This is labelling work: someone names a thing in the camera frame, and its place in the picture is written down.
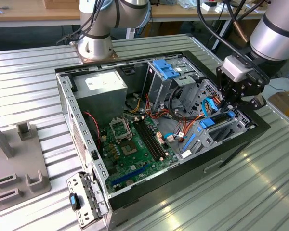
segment motherboard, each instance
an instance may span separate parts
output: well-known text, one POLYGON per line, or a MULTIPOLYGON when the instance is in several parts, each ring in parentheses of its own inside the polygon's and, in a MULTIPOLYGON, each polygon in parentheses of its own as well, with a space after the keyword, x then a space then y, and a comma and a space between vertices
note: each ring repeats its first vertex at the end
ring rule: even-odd
POLYGON ((132 185, 178 162, 150 118, 138 121, 116 119, 101 130, 102 159, 109 178, 108 193, 132 185))

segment blue latch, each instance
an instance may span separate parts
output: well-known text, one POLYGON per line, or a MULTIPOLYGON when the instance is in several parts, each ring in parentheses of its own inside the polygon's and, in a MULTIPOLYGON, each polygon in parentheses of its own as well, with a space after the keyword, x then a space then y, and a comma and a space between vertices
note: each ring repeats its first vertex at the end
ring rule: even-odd
POLYGON ((175 72, 172 66, 164 59, 153 60, 153 64, 165 79, 177 78, 180 76, 180 74, 175 72))
POLYGON ((74 205, 76 203, 74 196, 71 196, 71 203, 72 203, 72 205, 74 205))
POLYGON ((208 127, 211 127, 214 125, 214 121, 211 118, 204 119, 200 122, 200 125, 202 126, 203 129, 206 129, 208 127))
POLYGON ((191 137, 188 139, 187 143, 184 145, 184 147, 183 147, 183 149, 182 149, 183 152, 187 149, 187 147, 188 147, 189 144, 192 142, 192 140, 193 140, 193 138, 194 138, 195 136, 196 136, 196 135, 195 135, 194 133, 191 135, 191 137))
POLYGON ((236 114, 235 114, 233 111, 229 111, 229 112, 228 112, 228 115, 229 115, 232 119, 236 116, 236 114))

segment cardboard box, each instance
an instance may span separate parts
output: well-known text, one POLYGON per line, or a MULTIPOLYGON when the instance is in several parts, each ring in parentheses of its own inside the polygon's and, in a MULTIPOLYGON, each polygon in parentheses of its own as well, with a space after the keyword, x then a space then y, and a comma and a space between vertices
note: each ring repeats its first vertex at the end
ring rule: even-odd
POLYGON ((46 9, 78 9, 79 0, 44 0, 46 9))
POLYGON ((289 91, 278 92, 269 101, 289 118, 289 91))

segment blue pcie slot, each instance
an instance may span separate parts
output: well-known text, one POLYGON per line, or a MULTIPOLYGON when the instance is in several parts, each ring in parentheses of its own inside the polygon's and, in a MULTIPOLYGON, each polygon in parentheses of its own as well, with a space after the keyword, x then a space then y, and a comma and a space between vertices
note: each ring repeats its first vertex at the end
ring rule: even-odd
POLYGON ((191 135, 191 137, 189 138, 189 140, 187 141, 187 143, 185 144, 185 146, 184 146, 183 149, 182 149, 183 152, 187 149, 187 147, 188 147, 189 144, 192 142, 192 140, 193 140, 193 138, 194 138, 195 136, 196 136, 196 135, 195 135, 194 133, 191 135))
POLYGON ((149 164, 141 167, 141 168, 138 169, 138 170, 135 170, 135 171, 133 171, 133 172, 130 172, 129 174, 127 174, 127 175, 125 175, 125 176, 123 176, 123 177, 120 177, 120 178, 118 178, 118 179, 113 180, 113 181, 111 182, 111 185, 120 184, 121 182, 126 181, 126 180, 128 180, 129 178, 132 178, 132 177, 134 177, 134 176, 139 175, 140 173, 144 172, 144 170, 145 170, 148 166, 149 166, 149 164))

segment red cable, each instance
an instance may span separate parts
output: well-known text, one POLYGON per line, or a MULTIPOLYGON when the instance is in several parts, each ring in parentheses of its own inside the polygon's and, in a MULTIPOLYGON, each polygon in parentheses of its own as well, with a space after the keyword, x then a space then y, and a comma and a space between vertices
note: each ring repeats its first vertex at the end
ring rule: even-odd
POLYGON ((84 112, 85 114, 87 114, 88 116, 90 116, 93 121, 95 122, 95 125, 96 125, 96 129, 97 129, 97 135, 98 135, 98 150, 100 150, 100 146, 101 146, 101 138, 100 138, 100 129, 98 127, 98 123, 96 121, 96 119, 88 112, 84 112))

